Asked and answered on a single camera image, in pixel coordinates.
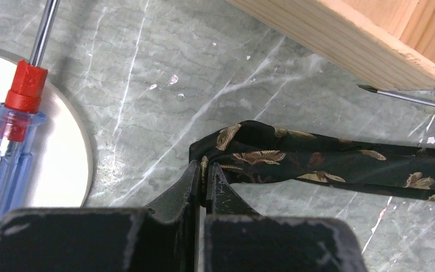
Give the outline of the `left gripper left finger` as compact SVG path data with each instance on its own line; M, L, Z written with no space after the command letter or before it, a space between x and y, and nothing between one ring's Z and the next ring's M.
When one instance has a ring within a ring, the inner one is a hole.
M0 221L0 271L194 271L201 167L143 207L26 208Z

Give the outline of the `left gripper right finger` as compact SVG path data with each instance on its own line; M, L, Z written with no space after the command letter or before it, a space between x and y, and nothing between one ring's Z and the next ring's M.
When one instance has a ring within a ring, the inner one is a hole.
M359 242L334 218L264 216L210 166L204 220L205 271L366 271Z

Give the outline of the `black gold patterned tie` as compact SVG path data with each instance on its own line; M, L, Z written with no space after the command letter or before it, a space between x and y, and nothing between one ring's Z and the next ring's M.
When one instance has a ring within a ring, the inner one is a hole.
M218 163L230 183L297 180L435 201L433 148L350 141L247 120L194 142L189 159L201 164L202 190Z

